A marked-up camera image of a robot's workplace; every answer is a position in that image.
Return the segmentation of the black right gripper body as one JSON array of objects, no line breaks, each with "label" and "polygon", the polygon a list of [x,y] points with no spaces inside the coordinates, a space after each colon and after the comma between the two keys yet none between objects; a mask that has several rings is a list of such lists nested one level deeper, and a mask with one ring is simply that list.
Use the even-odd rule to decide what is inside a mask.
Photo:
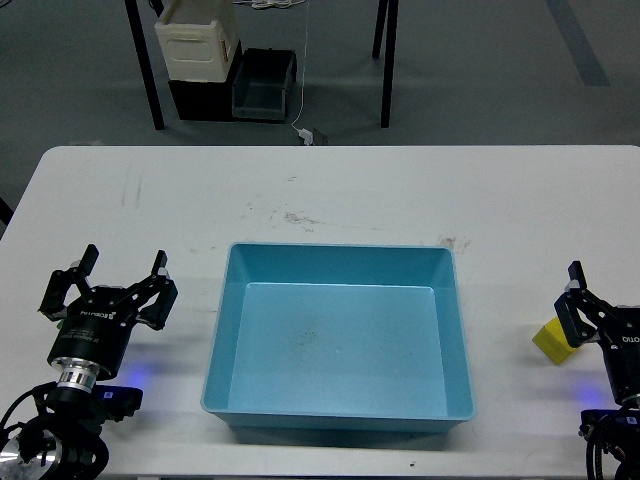
[{"label": "black right gripper body", "polygon": [[599,345],[614,401],[639,403],[639,307],[615,307],[604,319]]}]

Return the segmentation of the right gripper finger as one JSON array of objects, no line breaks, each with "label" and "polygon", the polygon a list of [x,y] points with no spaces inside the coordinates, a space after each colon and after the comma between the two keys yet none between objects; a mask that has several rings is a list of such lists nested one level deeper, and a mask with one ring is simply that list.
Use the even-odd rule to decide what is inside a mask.
[{"label": "right gripper finger", "polygon": [[569,282],[554,308],[568,345],[578,348],[596,340],[605,323],[612,319],[613,307],[588,289],[580,261],[569,265],[568,275]]}]

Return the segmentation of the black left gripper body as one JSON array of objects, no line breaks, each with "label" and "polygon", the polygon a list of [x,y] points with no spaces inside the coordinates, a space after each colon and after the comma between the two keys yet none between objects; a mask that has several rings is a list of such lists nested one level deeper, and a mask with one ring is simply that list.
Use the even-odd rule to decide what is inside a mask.
[{"label": "black left gripper body", "polygon": [[82,360],[99,367],[99,378],[116,377],[138,315],[138,287],[97,286],[65,306],[67,289],[47,288],[47,317],[60,322],[47,362],[61,369],[67,360]]}]

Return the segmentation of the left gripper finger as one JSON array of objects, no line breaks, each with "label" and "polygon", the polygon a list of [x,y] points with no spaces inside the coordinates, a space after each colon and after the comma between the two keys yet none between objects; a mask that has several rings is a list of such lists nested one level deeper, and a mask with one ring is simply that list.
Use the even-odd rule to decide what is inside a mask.
[{"label": "left gripper finger", "polygon": [[94,244],[89,244],[81,259],[73,263],[67,270],[52,272],[39,312],[50,321],[57,321],[67,316],[66,296],[72,285],[79,291],[80,299],[89,303],[93,299],[92,287],[88,283],[88,276],[99,256],[99,250]]},{"label": "left gripper finger", "polygon": [[129,288],[127,299],[131,302],[134,320],[154,331],[162,330],[177,299],[178,290],[170,278],[166,264],[167,254],[159,250],[151,273]]}]

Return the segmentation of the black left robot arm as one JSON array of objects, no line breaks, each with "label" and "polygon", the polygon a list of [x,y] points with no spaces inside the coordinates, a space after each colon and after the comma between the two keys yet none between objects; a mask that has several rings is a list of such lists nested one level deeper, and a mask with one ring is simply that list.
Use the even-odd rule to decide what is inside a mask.
[{"label": "black left robot arm", "polygon": [[141,389],[110,382],[134,326],[162,330],[178,290],[164,251],[150,274],[128,287],[89,284],[98,256],[90,244],[79,261],[50,276],[39,310],[58,328],[47,362],[60,377],[20,395],[2,416],[4,479],[97,478],[109,462],[103,424],[141,406]]}]

